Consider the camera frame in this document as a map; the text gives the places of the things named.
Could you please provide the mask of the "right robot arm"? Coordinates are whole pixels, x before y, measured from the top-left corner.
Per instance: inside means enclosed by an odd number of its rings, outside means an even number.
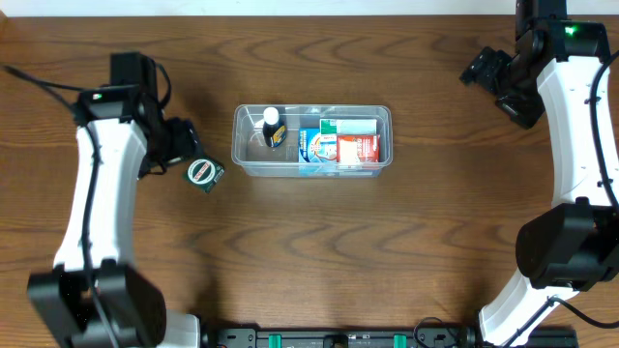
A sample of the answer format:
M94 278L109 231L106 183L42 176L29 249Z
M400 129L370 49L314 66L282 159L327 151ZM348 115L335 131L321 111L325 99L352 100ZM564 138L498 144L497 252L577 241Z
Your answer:
M618 55L603 24L569 18L564 0L516 2L516 49L485 47L461 74L530 129L546 118L553 162L550 209L516 238L516 271L459 337L462 347L574 347L545 330L557 306L618 274L618 152L608 78Z

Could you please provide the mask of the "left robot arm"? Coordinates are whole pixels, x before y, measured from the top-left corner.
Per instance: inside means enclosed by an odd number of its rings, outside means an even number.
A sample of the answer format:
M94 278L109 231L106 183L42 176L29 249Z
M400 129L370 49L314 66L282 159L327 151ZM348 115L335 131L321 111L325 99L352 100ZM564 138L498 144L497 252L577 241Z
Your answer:
M165 118L164 67L139 52L114 53L110 80L81 89L69 109L77 125L78 169L67 231L27 296L61 347L199 347L199 319L167 308L135 268L138 181L201 155L192 123Z

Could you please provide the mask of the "white green medicine box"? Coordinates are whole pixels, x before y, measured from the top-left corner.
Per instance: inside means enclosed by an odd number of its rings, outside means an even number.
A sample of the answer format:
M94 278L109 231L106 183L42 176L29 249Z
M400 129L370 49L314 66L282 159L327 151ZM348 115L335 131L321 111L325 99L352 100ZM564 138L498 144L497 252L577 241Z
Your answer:
M319 124L321 135L375 135L377 121L375 119L321 119Z

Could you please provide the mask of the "green Zam-Buk ointment box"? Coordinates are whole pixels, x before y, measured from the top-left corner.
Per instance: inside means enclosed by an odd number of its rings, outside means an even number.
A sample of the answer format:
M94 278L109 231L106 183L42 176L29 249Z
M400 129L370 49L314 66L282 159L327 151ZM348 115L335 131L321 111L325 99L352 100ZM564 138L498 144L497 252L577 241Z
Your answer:
M210 193L224 174L224 166L207 156L195 159L184 172L184 179L194 187Z

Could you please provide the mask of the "dark syrup bottle white cap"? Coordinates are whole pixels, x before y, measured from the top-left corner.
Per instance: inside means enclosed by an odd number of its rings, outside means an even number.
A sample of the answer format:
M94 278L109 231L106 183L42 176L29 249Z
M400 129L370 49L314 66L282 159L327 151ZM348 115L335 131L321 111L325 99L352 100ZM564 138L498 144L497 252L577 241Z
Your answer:
M280 112L273 106L263 111L262 133L265 143L272 148L279 147L286 138L287 128Z

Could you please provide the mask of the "red medicine box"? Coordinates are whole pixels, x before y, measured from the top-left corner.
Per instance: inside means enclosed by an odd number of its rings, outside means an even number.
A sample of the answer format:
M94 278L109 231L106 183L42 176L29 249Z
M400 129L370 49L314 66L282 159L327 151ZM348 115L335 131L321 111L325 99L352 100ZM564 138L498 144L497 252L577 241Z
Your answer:
M341 164L359 164L379 161L378 134L338 135L337 161Z

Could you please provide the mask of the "blue cooling patch box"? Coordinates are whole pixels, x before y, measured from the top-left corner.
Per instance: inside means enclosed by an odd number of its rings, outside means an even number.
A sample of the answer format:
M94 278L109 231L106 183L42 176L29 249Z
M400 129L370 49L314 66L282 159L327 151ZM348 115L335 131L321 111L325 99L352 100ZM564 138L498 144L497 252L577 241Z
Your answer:
M339 175L344 172L369 169L375 163L379 163L379 161L359 164L338 163L338 135L321 135L319 129L300 129L298 162L301 176Z

